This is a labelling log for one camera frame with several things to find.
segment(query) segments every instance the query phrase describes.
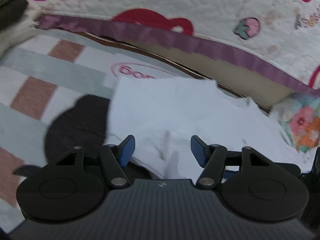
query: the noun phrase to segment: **white cloth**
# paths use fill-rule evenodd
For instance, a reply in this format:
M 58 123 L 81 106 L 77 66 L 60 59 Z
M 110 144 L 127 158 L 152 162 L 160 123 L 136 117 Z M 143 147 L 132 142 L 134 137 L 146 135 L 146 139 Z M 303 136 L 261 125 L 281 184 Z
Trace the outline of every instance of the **white cloth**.
M 215 81 L 122 77 L 111 101 L 105 143 L 134 135 L 131 161 L 161 179 L 196 182 L 203 169 L 190 150 L 193 135 L 232 151 L 249 145 L 274 162 L 295 163 L 309 172 L 314 153 L 309 157 L 289 147 L 280 130 L 251 98 L 228 97 Z
M 11 46 L 19 44 L 36 34 L 37 22 L 41 14 L 39 5 L 28 0 L 29 4 L 20 21 L 0 32 L 0 57 Z

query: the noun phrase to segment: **blanket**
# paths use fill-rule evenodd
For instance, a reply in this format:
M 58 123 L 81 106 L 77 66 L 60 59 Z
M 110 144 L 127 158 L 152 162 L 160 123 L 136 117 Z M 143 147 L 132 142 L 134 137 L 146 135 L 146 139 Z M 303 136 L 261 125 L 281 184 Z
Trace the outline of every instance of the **blanket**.
M 35 1 L 50 15 L 40 21 L 43 28 L 160 42 L 320 95 L 320 0 Z M 110 31 L 106 21 L 126 24 Z M 150 28 L 167 32 L 155 35 Z
M 188 77 L 153 58 L 76 34 L 36 33 L 0 60 L 0 227 L 6 232 L 23 221 L 15 193 L 25 177 L 74 146 L 102 145 L 118 76 Z M 137 169 L 129 167 L 128 178 L 148 176 Z
M 287 135 L 287 144 L 306 153 L 320 144 L 320 98 L 292 94 L 273 106 L 270 119 Z

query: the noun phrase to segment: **light blue stripe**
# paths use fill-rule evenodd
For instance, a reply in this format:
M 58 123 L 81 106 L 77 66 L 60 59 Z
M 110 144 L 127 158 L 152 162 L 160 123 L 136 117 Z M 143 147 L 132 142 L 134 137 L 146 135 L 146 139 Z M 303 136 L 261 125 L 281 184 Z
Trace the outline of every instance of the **light blue stripe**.
M 112 89 L 103 86 L 105 73 L 33 51 L 15 48 L 0 64 L 82 94 L 110 98 L 113 93 Z
M 47 125 L 41 121 L 0 103 L 0 147 L 26 164 L 46 165 L 43 152 L 46 130 Z

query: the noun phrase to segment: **black object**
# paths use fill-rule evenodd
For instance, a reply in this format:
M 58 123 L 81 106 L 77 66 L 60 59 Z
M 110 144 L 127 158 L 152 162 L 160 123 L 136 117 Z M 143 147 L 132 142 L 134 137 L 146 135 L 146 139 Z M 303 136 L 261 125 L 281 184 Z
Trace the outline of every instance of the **black object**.
M 0 228 L 0 240 L 11 240 L 11 238 Z
M 307 187 L 281 168 L 281 163 L 273 163 L 251 147 L 244 147 L 241 153 L 228 152 L 225 147 L 206 145 L 198 136 L 193 136 L 191 150 L 200 160 L 200 165 L 211 155 L 197 181 L 197 186 L 201 188 L 215 188 L 219 185 L 225 165 L 240 167 L 236 176 L 222 184 L 220 192 L 226 204 L 244 217 L 278 222 L 294 217 L 300 218 L 307 206 Z M 285 166 L 296 173 L 296 165 Z M 200 181 L 203 177 L 212 178 L 214 184 L 202 185 Z
M 300 179 L 306 184 L 310 191 L 310 200 L 302 215 L 302 220 L 308 227 L 320 229 L 320 147 L 316 151 L 310 173 L 302 174 Z
M 59 115 L 48 127 L 44 139 L 47 163 L 61 158 L 63 153 L 81 145 L 86 152 L 98 152 L 106 136 L 109 99 L 95 95 L 79 98 L 73 108 Z M 13 174 L 30 177 L 41 167 L 25 164 Z
M 307 188 L 297 177 L 254 149 L 247 147 L 241 153 L 229 152 L 223 146 L 208 146 L 198 137 L 193 137 L 193 154 L 205 166 L 196 186 L 189 179 L 136 179 L 130 186 L 119 162 L 122 160 L 125 164 L 126 154 L 133 153 L 132 140 L 130 136 L 119 146 L 104 146 L 100 148 L 99 155 L 87 154 L 78 147 L 23 181 L 17 190 L 17 200 L 28 219 L 10 237 L 14 240 L 307 240 L 313 237 L 298 220 L 308 201 Z M 239 165 L 240 172 L 221 184 L 225 165 Z M 74 185 L 61 179 L 71 178 L 77 184 L 75 174 L 81 174 L 86 182 L 92 182 L 83 191 L 89 193 L 86 201 L 95 202 L 95 207 L 85 204 L 82 208 L 77 202 L 69 201 L 69 205 L 79 211 L 73 210 L 74 214 L 77 213 L 72 219 L 70 215 L 62 215 L 59 219 L 52 209 L 48 209 L 49 202 L 38 202 L 43 210 L 52 212 L 51 217 L 43 218 L 38 215 L 39 205 L 31 208 L 32 198 L 23 202 L 25 196 L 34 193 L 30 189 L 38 189 L 36 193 L 44 194 L 44 198 L 56 200 L 60 197 L 62 201 L 72 197 L 67 195 L 75 190 Z M 59 190 L 57 183 L 54 184 L 56 190 L 51 190 L 53 183 L 48 179 L 52 178 L 60 179 Z M 290 210 L 281 206 L 283 202 L 278 201 L 281 199 L 287 201 Z M 268 208 L 275 215 L 265 209 L 267 201 Z M 55 204 L 56 210 L 66 207 L 65 203 Z
M 17 23 L 22 18 L 27 6 L 27 0 L 13 0 L 0 6 L 0 32 Z
M 130 159 L 135 149 L 134 137 L 129 135 L 119 148 L 112 148 L 118 158 Z M 124 184 L 112 183 L 116 178 L 122 178 Z M 64 222 L 95 209 L 110 187 L 118 189 L 129 185 L 110 147 L 101 147 L 96 155 L 85 155 L 84 149 L 76 146 L 24 180 L 17 189 L 17 201 L 27 218 Z

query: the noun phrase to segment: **purple trim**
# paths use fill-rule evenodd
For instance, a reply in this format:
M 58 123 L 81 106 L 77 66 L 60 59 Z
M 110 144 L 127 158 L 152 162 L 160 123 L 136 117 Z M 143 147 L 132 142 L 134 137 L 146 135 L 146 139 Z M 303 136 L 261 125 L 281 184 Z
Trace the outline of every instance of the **purple trim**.
M 57 15 L 42 16 L 39 19 L 39 28 L 62 28 L 72 32 L 88 32 L 96 36 L 107 36 L 117 41 L 133 40 L 166 48 L 177 48 L 187 53 L 199 53 L 212 59 L 221 59 L 236 66 L 243 66 L 301 94 L 320 96 L 320 90 L 308 87 L 257 56 L 216 41 L 137 24 Z

